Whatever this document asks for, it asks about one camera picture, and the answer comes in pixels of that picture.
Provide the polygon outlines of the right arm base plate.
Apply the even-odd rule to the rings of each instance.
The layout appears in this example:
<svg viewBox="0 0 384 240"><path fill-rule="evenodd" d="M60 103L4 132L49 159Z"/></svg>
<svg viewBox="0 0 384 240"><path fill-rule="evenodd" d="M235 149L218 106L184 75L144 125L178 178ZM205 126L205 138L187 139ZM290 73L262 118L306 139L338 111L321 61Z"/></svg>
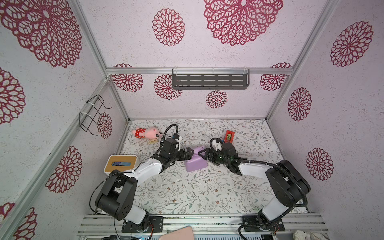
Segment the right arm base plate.
<svg viewBox="0 0 384 240"><path fill-rule="evenodd" d="M242 216L245 232L283 232L285 226L281 219L270 221L257 215Z"/></svg>

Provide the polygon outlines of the red tape dispenser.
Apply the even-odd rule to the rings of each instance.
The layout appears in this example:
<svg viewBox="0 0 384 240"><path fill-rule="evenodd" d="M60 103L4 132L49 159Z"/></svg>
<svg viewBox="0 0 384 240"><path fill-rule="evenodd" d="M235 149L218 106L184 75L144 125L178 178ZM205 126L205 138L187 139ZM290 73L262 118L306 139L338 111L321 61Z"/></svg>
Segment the red tape dispenser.
<svg viewBox="0 0 384 240"><path fill-rule="evenodd" d="M224 138L225 143L233 143L234 138L235 138L235 133L233 131L227 130Z"/></svg>

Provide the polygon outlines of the white wooden tissue box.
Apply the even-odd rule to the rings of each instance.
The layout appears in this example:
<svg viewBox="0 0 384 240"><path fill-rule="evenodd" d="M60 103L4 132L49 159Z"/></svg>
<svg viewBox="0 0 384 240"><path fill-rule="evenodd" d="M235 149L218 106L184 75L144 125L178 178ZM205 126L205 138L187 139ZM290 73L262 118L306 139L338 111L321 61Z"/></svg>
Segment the white wooden tissue box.
<svg viewBox="0 0 384 240"><path fill-rule="evenodd" d="M129 172L139 166L136 155L111 155L107 160L104 173L108 176L112 171Z"/></svg>

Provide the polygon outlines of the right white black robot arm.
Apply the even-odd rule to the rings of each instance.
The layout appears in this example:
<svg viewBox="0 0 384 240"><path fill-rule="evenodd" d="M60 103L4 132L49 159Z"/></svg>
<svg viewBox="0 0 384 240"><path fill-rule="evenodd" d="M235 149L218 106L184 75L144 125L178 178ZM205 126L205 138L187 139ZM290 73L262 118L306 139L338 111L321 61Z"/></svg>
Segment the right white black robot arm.
<svg viewBox="0 0 384 240"><path fill-rule="evenodd" d="M217 166L225 165L233 174L269 182L274 198L257 214L257 223L260 225L272 224L294 208L304 208L308 205L307 194L311 187L287 160L270 163L242 158L232 143L218 138L212 138L210 147L199 151L198 155Z"/></svg>

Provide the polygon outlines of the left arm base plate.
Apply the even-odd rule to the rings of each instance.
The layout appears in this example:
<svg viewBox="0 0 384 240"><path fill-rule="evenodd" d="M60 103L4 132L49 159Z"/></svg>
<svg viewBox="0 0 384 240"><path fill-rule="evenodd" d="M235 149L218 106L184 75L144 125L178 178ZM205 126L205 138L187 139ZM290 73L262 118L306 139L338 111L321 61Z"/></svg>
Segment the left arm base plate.
<svg viewBox="0 0 384 240"><path fill-rule="evenodd" d="M140 224L124 221L122 233L161 233L163 231L164 217L147 216Z"/></svg>

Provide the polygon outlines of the white cloth bottom right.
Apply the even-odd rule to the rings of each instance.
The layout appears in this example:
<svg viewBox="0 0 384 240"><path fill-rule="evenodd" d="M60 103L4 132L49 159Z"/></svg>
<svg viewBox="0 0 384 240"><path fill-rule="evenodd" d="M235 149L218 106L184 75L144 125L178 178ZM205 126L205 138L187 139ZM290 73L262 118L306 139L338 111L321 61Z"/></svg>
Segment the white cloth bottom right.
<svg viewBox="0 0 384 240"><path fill-rule="evenodd" d="M293 238L294 240L329 240L329 237L325 234L307 231L295 231Z"/></svg>

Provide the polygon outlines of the grey wall shelf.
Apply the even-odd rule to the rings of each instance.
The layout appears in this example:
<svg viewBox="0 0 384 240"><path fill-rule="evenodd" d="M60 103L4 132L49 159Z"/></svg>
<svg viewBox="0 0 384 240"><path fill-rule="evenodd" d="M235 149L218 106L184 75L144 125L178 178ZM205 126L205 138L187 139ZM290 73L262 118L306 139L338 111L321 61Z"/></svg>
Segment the grey wall shelf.
<svg viewBox="0 0 384 240"><path fill-rule="evenodd" d="M171 80L174 90L246 90L250 85L250 70L243 69L240 74L200 74L172 69Z"/></svg>

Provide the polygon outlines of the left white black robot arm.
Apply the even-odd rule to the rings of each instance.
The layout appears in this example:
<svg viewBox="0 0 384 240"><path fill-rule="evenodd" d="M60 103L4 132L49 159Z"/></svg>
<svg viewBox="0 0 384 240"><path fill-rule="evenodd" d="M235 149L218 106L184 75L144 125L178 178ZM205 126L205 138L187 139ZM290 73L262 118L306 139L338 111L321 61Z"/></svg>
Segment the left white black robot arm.
<svg viewBox="0 0 384 240"><path fill-rule="evenodd" d="M193 154L194 150L191 148L181 148L179 126L168 126L160 140L159 148L146 162L128 172L113 170L98 185L100 192L95 198L95 207L118 221L124 220L146 228L150 223L150 214L134 204L137 187L161 174L177 161L190 160Z"/></svg>

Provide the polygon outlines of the pink cloth at bottom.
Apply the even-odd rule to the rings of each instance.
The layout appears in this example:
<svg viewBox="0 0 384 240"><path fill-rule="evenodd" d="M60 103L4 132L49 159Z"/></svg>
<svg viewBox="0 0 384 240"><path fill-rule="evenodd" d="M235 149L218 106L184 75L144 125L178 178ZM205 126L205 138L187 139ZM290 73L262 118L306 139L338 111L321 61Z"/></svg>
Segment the pink cloth at bottom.
<svg viewBox="0 0 384 240"><path fill-rule="evenodd" d="M192 227L184 227L159 237L159 240L195 240Z"/></svg>

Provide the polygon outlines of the pink wrapping paper sheet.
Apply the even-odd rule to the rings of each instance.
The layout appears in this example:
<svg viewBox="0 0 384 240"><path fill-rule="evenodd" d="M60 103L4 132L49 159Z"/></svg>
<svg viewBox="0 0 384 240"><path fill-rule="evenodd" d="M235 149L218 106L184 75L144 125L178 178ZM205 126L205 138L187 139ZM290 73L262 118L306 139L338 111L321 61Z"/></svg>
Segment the pink wrapping paper sheet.
<svg viewBox="0 0 384 240"><path fill-rule="evenodd" d="M190 160L184 161L187 172L193 172L208 167L208 163L198 153L204 150L204 146L200 146L194 149L194 154Z"/></svg>

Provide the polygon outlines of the pink plush toy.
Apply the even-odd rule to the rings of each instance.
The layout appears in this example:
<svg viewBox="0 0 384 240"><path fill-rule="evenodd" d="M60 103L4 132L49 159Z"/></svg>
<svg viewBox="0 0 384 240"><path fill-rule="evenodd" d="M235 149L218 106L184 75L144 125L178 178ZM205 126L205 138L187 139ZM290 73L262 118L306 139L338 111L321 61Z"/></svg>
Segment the pink plush toy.
<svg viewBox="0 0 384 240"><path fill-rule="evenodd" d="M150 127L147 129L137 128L132 130L132 134L135 138L147 140L158 140L163 136L163 133L155 127Z"/></svg>

